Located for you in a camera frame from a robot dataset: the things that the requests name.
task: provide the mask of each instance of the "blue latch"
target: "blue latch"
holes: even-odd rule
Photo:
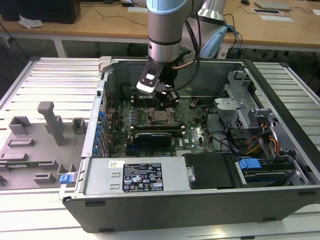
[[[60,177],[60,184],[71,184],[72,183],[72,174],[65,174]]]
[[[261,169],[261,165],[257,158],[242,158],[239,161],[241,169]]]

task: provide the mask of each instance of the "gray plastic part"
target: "gray plastic part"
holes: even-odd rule
[[[16,140],[10,140],[8,143],[9,147],[27,147],[32,146],[35,142],[32,138],[20,138]]]
[[[77,171],[75,165],[73,163],[70,164],[69,173],[75,173]]]
[[[0,174],[6,178],[9,183],[4,186],[0,185],[0,191],[14,189],[59,188],[60,183],[58,180],[60,177],[57,175],[59,164],[63,164],[67,170],[71,164],[73,164],[77,170],[79,169],[82,148],[84,146],[86,135],[75,135],[71,122],[64,123],[63,146],[57,146],[53,136],[48,134],[45,124],[45,121],[44,123],[32,123],[31,126],[26,126],[24,128],[28,138],[33,139],[34,141],[34,145],[32,146],[9,147],[8,143],[10,141],[22,139],[13,133],[9,135],[2,149],[0,149],[0,157],[2,154],[26,153],[28,155],[28,159],[26,162],[21,162],[20,166],[9,165],[9,162],[6,165],[6,161],[0,160]],[[52,166],[49,166],[50,164],[48,164],[50,161],[53,161]],[[38,162],[40,165],[38,165],[38,167],[33,166],[33,162]],[[37,184],[34,181],[34,175],[35,173],[40,173],[42,171],[45,173],[52,173],[56,181],[48,184]]]
[[[5,179],[3,176],[0,175],[0,184],[3,186],[5,185],[4,182],[6,182],[7,179]]]
[[[61,176],[61,175],[65,174],[66,172],[67,172],[67,170],[65,169],[64,165],[62,163],[60,163],[58,170],[56,171],[56,174],[58,176]]]
[[[45,118],[50,128],[54,140],[58,146],[62,146],[64,142],[63,129],[59,126],[57,118],[54,114],[54,103],[52,101],[41,101],[37,108],[38,112]]]
[[[45,173],[35,173],[33,180],[37,184],[53,184],[56,179],[50,172],[45,172]]]
[[[9,124],[9,128],[15,136],[25,137],[27,135],[25,127],[31,126],[26,116],[14,116]]]
[[[0,164],[0,172],[10,172],[10,168],[6,166],[6,161],[1,162]]]
[[[85,134],[87,131],[84,118],[74,118],[71,123],[74,134]]]
[[[0,157],[0,161],[7,162],[20,162],[26,161],[28,159],[28,154],[26,153],[3,153]]]
[[[51,161],[51,163],[39,163],[38,166],[41,170],[47,170],[47,169],[57,170],[59,167],[59,164],[57,163],[56,160],[53,160]]]
[[[62,119],[60,116],[55,116],[56,122],[58,123],[58,127],[62,129],[62,132],[64,132],[64,123],[62,122]],[[50,129],[50,127],[48,126],[48,124],[44,125],[48,134],[52,134],[52,131]]]

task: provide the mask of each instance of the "label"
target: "label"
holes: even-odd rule
[[[109,161],[109,168],[122,168],[125,161]]]
[[[18,168],[27,168],[27,165],[9,165],[7,166],[9,169],[18,169]]]
[[[125,193],[163,191],[161,163],[124,164],[122,190]]]

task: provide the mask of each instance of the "table leg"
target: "table leg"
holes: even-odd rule
[[[217,59],[226,59],[229,50],[229,44],[222,43],[218,51]]]
[[[53,41],[54,41],[56,52],[58,53],[58,57],[59,58],[67,58],[68,54],[64,48],[63,41],[59,40],[59,39],[55,39]]]
[[[278,50],[271,50],[271,52],[269,53],[269,56],[268,56],[268,60],[272,60],[277,54],[278,54]]]
[[[101,57],[101,44],[99,41],[95,41],[94,45],[95,45],[96,56],[98,58],[100,58]]]
[[[9,42],[8,42],[6,37],[0,36],[0,43],[4,47],[4,49],[9,49],[10,48],[10,44],[9,44]]]

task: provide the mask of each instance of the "black plastic cover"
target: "black plastic cover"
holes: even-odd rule
[[[185,164],[193,169],[191,189],[234,189],[243,187],[235,165],[237,157],[229,153],[188,153]]]

